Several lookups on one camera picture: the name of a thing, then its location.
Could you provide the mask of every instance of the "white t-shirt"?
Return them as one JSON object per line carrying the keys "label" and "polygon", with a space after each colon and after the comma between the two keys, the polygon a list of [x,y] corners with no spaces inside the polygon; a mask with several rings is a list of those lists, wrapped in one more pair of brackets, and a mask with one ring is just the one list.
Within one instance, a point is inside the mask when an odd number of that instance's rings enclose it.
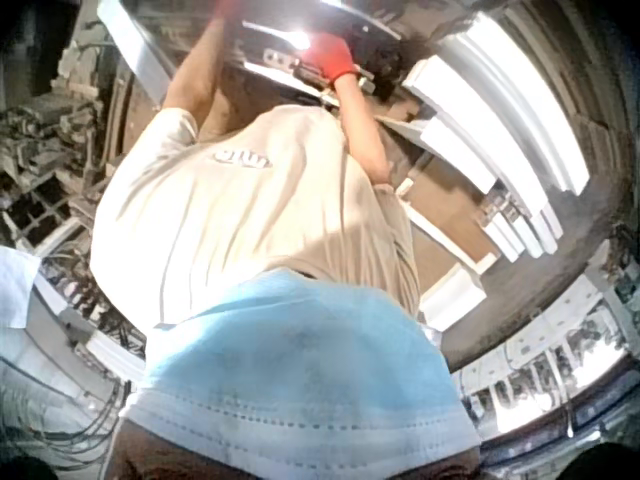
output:
{"label": "white t-shirt", "polygon": [[196,145],[197,133],[190,113],[162,110],[98,207],[91,269],[143,333],[276,267],[380,288],[416,314],[406,214],[329,113],[283,106],[220,143]]}

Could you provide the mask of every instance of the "man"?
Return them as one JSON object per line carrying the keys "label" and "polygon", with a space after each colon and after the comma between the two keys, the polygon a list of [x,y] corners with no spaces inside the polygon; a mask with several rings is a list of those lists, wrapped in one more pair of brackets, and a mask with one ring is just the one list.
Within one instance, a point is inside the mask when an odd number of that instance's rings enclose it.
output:
{"label": "man", "polygon": [[464,478],[478,436],[414,321],[409,223],[346,43],[312,35],[301,53],[342,128],[286,106],[193,145],[230,7],[98,208],[92,269],[148,337],[104,476]]}

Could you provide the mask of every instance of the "red glove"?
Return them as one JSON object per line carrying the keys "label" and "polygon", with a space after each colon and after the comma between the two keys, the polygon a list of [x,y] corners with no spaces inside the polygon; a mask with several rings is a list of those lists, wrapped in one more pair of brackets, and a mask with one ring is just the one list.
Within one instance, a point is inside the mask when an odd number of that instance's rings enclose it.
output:
{"label": "red glove", "polygon": [[329,33],[309,35],[311,46],[300,51],[300,59],[318,68],[333,84],[346,73],[356,73],[349,46],[342,38]]}

